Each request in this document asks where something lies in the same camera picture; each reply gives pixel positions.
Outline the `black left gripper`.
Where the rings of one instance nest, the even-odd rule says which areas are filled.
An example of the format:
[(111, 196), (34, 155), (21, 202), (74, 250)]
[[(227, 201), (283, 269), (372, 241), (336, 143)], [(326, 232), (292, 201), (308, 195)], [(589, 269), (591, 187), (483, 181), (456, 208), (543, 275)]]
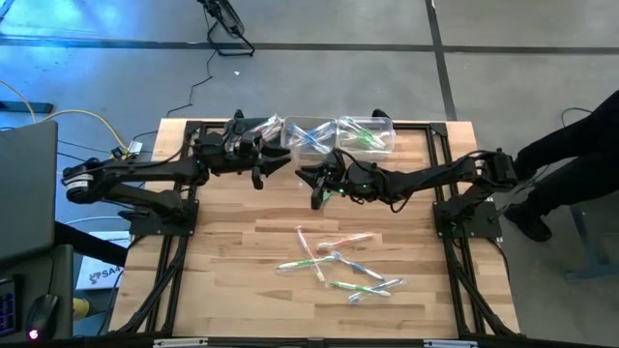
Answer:
[(257, 123), (235, 117), (225, 123), (223, 133), (203, 130), (193, 141), (193, 156), (213, 175), (251, 172), (255, 189), (263, 189), (262, 174), (270, 176), (291, 161), (290, 150), (263, 145)]

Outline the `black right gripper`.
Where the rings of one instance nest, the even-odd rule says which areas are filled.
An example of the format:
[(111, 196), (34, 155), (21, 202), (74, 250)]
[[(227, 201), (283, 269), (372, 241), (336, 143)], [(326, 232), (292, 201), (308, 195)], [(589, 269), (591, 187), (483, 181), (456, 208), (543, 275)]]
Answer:
[(316, 164), (304, 165), (295, 170), (295, 174), (313, 188), (310, 196), (310, 207), (313, 210), (322, 207), (325, 188), (348, 196), (357, 203), (390, 202), (390, 181), (386, 172), (375, 162), (357, 160), (338, 148), (330, 153), (329, 160), (335, 161), (334, 169)]

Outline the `dark grey plastic bin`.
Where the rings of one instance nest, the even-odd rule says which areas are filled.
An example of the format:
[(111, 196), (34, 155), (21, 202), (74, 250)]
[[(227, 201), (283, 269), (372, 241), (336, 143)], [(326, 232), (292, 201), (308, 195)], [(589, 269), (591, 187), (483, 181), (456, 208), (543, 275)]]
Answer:
[[(244, 117), (236, 118), (235, 117), (229, 120), (225, 124), (224, 132), (223, 132), (223, 146), (224, 146), (225, 151), (227, 153), (231, 153), (233, 155), (239, 156), (238, 155), (238, 140), (240, 136), (246, 131), (252, 131), (252, 129), (255, 126), (262, 123), (266, 119), (267, 118), (244, 118)], [(262, 139), (260, 143), (259, 153), (260, 153), (262, 146), (265, 144), (269, 144), (269, 143), (264, 142)]]

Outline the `light grey plastic bin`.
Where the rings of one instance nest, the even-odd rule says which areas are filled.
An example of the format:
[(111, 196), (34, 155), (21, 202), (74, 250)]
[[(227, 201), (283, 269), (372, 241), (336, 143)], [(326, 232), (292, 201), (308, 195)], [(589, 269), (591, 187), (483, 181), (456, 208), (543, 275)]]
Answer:
[(302, 151), (296, 151), (295, 149), (291, 149), (288, 145), (288, 140), (290, 139), (289, 128), (293, 124), (296, 124), (297, 126), (302, 128), (304, 131), (317, 128), (322, 125), (329, 126), (334, 134), (334, 138), (332, 140), (332, 145), (333, 145), (332, 149), (337, 145), (338, 124), (337, 124), (336, 119), (321, 118), (321, 117), (288, 116), (283, 120), (283, 127), (282, 127), (282, 134), (281, 134), (281, 146), (289, 149), (292, 154), (293, 159), (295, 159), (296, 161), (322, 160), (331, 151), (327, 154), (319, 154), (309, 147), (304, 148)]

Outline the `clear plastic bin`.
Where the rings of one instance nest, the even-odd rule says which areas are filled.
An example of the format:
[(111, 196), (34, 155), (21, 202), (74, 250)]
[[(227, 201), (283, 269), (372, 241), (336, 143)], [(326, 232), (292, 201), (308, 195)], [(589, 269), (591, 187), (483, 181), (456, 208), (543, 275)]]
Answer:
[[(387, 143), (388, 149), (386, 151), (391, 151), (391, 153), (393, 152), (394, 147), (395, 147), (396, 132), (394, 130), (394, 125), (393, 125), (392, 120), (387, 119), (387, 118), (373, 118), (373, 117), (362, 117), (362, 116), (341, 116), (338, 118), (338, 132), (337, 132), (338, 140), (337, 140), (337, 145), (336, 145), (337, 148), (340, 148), (345, 152), (346, 152), (346, 149), (349, 149), (349, 148), (341, 147), (339, 145), (340, 140), (341, 140), (341, 135), (339, 134), (339, 120), (344, 117), (350, 117), (354, 119), (358, 124), (368, 128), (375, 135), (379, 136), (383, 141)], [(355, 157), (355, 158), (358, 160), (382, 161), (386, 157), (385, 158), (369, 158), (369, 159), (361, 158), (361, 157)]]

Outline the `black diagonal strut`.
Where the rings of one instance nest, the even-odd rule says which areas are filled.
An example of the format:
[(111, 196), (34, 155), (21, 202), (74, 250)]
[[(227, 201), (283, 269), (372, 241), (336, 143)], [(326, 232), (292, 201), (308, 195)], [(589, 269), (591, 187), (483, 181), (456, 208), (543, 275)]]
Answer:
[(119, 267), (125, 265), (128, 255), (128, 250), (123, 246), (99, 239), (59, 221), (54, 222), (54, 244), (71, 245), (74, 251), (81, 255)]

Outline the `white printed cardboard box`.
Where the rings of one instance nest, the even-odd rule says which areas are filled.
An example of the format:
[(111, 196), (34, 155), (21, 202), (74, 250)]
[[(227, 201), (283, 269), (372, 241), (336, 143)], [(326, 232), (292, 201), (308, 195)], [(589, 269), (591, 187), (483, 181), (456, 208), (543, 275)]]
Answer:
[[(93, 231), (90, 235), (113, 244), (127, 248), (131, 242), (128, 231)], [(122, 266), (104, 263), (99, 259), (83, 256), (75, 289), (101, 290), (116, 287), (115, 281), (123, 271)]]

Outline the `dark side desk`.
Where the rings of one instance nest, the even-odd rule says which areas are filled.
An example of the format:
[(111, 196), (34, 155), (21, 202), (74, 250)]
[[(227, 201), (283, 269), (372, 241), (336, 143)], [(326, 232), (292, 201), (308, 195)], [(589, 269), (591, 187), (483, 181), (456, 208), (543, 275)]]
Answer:
[(19, 328), (16, 333), (0, 337), (0, 345), (30, 341), (25, 336), (27, 311), (44, 294), (59, 297), (56, 330), (53, 338), (35, 341), (64, 339), (73, 335), (73, 249), (70, 246), (56, 246), (12, 265), (0, 265), (0, 277), (7, 276), (17, 276), (19, 279)]

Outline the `grey computer monitor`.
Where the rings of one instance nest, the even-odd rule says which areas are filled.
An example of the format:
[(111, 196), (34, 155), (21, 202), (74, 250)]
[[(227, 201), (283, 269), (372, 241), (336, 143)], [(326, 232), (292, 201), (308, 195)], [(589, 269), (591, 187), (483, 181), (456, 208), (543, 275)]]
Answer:
[(0, 262), (53, 244), (58, 126), (0, 131)]

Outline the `black flat bar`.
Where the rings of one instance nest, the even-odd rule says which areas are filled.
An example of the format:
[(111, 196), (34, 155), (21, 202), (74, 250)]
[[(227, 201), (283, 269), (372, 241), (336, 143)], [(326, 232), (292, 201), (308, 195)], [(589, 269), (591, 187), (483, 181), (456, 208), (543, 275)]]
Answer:
[(47, 102), (32, 102), (29, 105), (22, 101), (0, 101), (0, 111), (35, 114), (50, 114), (54, 105)]

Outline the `black computer mouse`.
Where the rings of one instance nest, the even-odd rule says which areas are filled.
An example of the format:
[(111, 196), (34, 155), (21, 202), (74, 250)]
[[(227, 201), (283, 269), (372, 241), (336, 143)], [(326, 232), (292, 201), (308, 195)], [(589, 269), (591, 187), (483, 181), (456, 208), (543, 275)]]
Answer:
[(57, 295), (44, 294), (31, 304), (25, 320), (27, 340), (53, 338), (56, 330), (58, 302), (59, 297)]

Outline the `person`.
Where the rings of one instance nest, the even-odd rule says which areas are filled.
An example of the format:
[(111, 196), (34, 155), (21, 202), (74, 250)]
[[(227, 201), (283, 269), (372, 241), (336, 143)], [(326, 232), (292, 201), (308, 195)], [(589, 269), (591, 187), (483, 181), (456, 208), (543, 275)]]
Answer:
[(543, 221), (551, 211), (619, 190), (619, 90), (585, 118), (522, 148), (514, 170), (520, 181), (527, 181), (541, 167), (565, 159), (570, 162), (542, 178), (526, 199), (504, 213), (532, 241), (551, 239)]

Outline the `backlit black keyboard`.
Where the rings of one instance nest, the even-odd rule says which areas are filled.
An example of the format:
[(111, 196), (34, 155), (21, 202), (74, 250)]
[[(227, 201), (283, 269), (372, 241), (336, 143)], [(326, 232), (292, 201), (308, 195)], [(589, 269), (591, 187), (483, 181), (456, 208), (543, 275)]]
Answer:
[(19, 279), (15, 275), (0, 277), (0, 337), (14, 334), (19, 328)]

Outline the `white metal bracket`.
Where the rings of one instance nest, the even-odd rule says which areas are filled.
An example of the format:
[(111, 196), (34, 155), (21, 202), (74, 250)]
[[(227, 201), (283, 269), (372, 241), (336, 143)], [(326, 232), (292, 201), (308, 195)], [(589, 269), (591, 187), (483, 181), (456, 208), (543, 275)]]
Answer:
[(206, 348), (206, 337), (162, 338), (153, 342), (152, 348)]
[(450, 339), (425, 339), (424, 348), (479, 348), (477, 341), (450, 340)]

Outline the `grey steel table frame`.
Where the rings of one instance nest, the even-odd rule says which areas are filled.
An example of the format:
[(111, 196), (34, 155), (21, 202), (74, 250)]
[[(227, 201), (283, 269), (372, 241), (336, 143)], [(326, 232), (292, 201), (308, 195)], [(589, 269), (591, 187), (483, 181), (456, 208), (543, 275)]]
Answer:
[(586, 224), (586, 214), (578, 206), (571, 206), (570, 213), (579, 239), (584, 246), (587, 266), (583, 270), (565, 273), (567, 281), (584, 281), (605, 276), (619, 276), (619, 264), (612, 264), (608, 255), (598, 247), (597, 240)]

